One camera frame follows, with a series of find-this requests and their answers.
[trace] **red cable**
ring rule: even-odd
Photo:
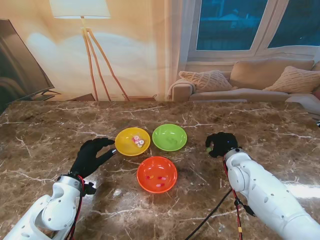
[[[85,181],[84,181],[82,176],[78,175],[77,177],[80,178],[80,180],[82,182],[82,192],[84,192],[85,191]],[[79,214],[80,214],[81,205],[82,205],[82,202],[79,202],[79,206],[78,206],[79,211],[78,211],[77,215],[75,216],[75,219],[74,219],[75,222],[77,222],[77,220],[78,220],[78,217],[79,217]],[[75,230],[76,230],[76,226],[73,226],[71,231],[70,231],[71,235],[74,234]]]
[[[226,177],[228,177],[228,170],[227,170],[227,164],[225,161],[225,156],[223,157],[223,168],[224,168],[224,172],[225,172]],[[236,191],[233,188],[232,188],[232,193],[233,193],[235,200],[237,200],[238,197],[237,197]],[[236,205],[235,208],[236,208],[237,226],[238,226],[238,228],[241,228],[240,215],[239,215],[239,205]],[[239,239],[242,240],[242,232],[239,232]]]

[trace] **bowl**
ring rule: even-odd
[[[162,194],[170,190],[177,182],[177,177],[176,166],[162,156],[147,158],[139,165],[136,172],[140,186],[154,194]]]
[[[139,136],[140,139],[144,140],[142,147],[138,147],[133,141],[134,136]],[[149,134],[138,127],[129,127],[121,132],[115,138],[115,148],[119,153],[126,156],[137,156],[145,152],[150,146]]]
[[[152,134],[153,143],[164,151],[177,151],[187,143],[187,134],[178,125],[163,124]]]

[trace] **couch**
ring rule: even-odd
[[[263,91],[272,86],[281,76],[285,67],[293,66],[308,71],[320,71],[320,62],[313,60],[273,57],[260,60],[242,60],[234,64],[231,72],[222,72],[235,90],[193,92],[190,84],[177,84],[172,88],[174,102],[186,101],[259,101],[300,103],[316,120],[320,120],[320,86],[313,93],[286,93]]]

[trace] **green bowl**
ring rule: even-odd
[[[187,134],[177,125],[163,124],[153,131],[152,140],[159,149],[173,152],[187,143]]]

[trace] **knit pillow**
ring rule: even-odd
[[[217,92],[228,91],[232,86],[219,70],[205,72],[181,71],[179,76],[195,85],[195,91]]]
[[[307,71],[287,66],[279,79],[263,91],[308,94],[320,85],[320,71]]]

